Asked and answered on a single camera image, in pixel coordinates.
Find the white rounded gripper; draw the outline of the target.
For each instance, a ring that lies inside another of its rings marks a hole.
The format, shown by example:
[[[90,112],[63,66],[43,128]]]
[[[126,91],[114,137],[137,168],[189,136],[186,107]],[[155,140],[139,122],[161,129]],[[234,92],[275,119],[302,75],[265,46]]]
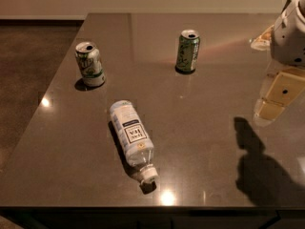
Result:
[[[273,26],[252,43],[257,51],[268,51],[284,65],[305,66],[305,0],[287,0]],[[305,71],[286,68],[265,78],[254,107],[254,123],[267,126],[305,90]]]

